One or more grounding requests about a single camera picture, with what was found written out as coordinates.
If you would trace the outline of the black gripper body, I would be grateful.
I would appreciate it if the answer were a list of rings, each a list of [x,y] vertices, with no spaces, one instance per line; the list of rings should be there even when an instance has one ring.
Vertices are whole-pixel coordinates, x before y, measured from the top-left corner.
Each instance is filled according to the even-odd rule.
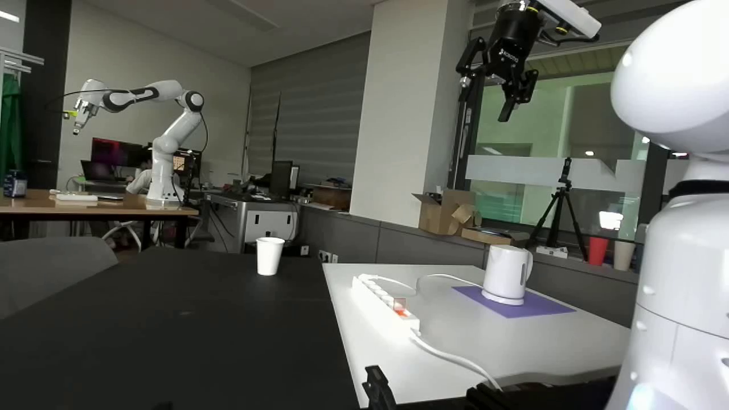
[[[526,71],[526,58],[533,51],[541,30],[543,17],[535,7],[502,7],[492,34],[487,39],[474,37],[467,42],[465,53],[455,63],[461,84],[471,84],[476,77],[494,77],[509,87],[535,81],[538,73]]]

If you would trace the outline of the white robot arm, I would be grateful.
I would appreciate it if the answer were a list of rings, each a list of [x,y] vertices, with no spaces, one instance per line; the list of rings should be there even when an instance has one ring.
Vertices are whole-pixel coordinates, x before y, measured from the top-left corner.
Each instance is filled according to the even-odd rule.
[[[687,155],[649,220],[628,349],[605,410],[729,410],[729,0],[685,0],[621,54],[610,102]]]

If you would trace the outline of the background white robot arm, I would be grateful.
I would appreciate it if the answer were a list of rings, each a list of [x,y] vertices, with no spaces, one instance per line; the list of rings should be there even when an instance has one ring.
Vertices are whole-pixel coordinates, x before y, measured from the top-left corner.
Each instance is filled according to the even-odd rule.
[[[174,183],[174,155],[202,120],[206,99],[198,92],[185,88],[177,79],[112,88],[89,77],[75,92],[75,105],[66,112],[66,119],[70,120],[70,132],[77,134],[99,112],[118,113],[137,102],[176,102],[179,108],[177,119],[150,141],[153,166],[145,194],[145,201],[154,206],[179,203],[182,194]]]

